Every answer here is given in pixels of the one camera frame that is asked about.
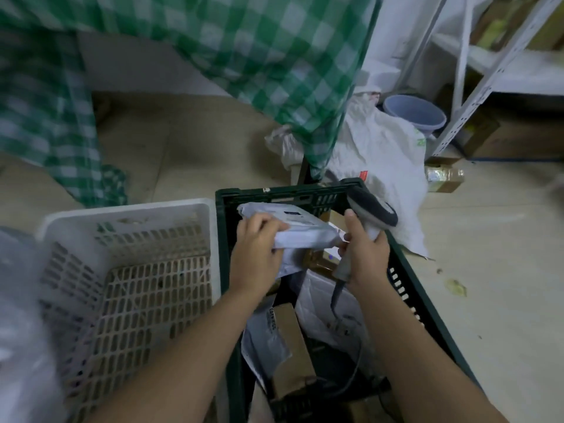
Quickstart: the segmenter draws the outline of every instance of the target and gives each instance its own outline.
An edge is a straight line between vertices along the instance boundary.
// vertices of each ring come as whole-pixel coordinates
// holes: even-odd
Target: dark green plastic crate
[[[247,202],[283,202],[304,208],[306,211],[320,215],[333,209],[344,213],[349,208],[346,199],[346,190],[349,187],[364,187],[360,179],[342,180],[340,185],[322,187],[318,184],[296,185],[292,187],[277,187],[265,189],[240,190],[228,188],[218,190],[215,193],[215,208],[217,211],[217,227],[219,241],[219,269],[221,271],[222,294],[229,287],[229,257],[237,240],[236,228],[241,219],[237,212],[237,206]],[[416,315],[424,324],[427,332],[435,339],[437,344],[456,362],[456,364],[477,385],[478,382],[472,374],[470,367],[449,334],[435,307],[427,296],[427,293],[419,283],[411,266],[405,260],[401,247],[388,233],[390,243],[390,262],[388,269],[393,279],[392,285],[396,290],[405,288],[402,293],[408,294],[404,302],[415,308]],[[249,403],[252,391],[245,391],[242,365],[243,360],[238,343],[227,366],[227,388],[229,391],[229,418],[231,423],[243,423],[247,421]]]

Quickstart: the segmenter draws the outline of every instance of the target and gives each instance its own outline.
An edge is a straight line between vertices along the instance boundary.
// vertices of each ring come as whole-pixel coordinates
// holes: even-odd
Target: green checkered curtain
[[[74,35],[99,31],[172,43],[232,96],[291,125],[321,170],[381,1],[0,0],[0,149],[46,166],[86,206],[125,199],[122,173],[100,163]]]

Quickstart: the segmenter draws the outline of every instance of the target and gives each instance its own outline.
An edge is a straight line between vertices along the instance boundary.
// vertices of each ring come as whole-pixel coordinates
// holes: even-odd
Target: blue bucket
[[[388,96],[384,100],[384,112],[409,121],[425,136],[447,122],[447,116],[438,106],[411,95]]]

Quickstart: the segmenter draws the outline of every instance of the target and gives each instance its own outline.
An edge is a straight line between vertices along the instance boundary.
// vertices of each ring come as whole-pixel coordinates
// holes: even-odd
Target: tiled floor
[[[287,185],[264,146],[276,124],[230,98],[122,99],[100,128],[131,203]],[[564,391],[564,166],[459,163],[466,182],[419,213],[434,261],[409,261],[486,394],[510,421],[561,421]],[[33,232],[78,205],[41,169],[0,158],[0,224]],[[451,294],[455,278],[467,297]]]

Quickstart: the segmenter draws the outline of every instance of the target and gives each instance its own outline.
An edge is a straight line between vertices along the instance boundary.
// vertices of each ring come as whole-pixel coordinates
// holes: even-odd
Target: plastic crate
[[[70,422],[99,403],[221,296],[214,202],[192,199],[58,213],[46,252],[43,317]],[[228,421],[225,380],[208,417]]]
[[[342,180],[340,185],[331,187],[313,184],[252,190],[231,188],[217,191],[215,207],[222,293],[229,287],[229,256],[235,246],[236,227],[241,219],[237,212],[238,205],[247,202],[283,202],[300,206],[317,216],[331,209],[342,214],[349,208],[346,199],[346,190],[349,187],[364,187],[364,182],[361,179],[346,179]],[[391,284],[437,344],[478,385],[470,367],[405,260],[401,247],[391,234],[388,234],[388,241],[390,243],[388,274]],[[247,420],[247,404],[253,394],[252,384],[245,383],[243,378],[243,366],[238,344],[231,355],[226,372],[231,423],[242,423]]]

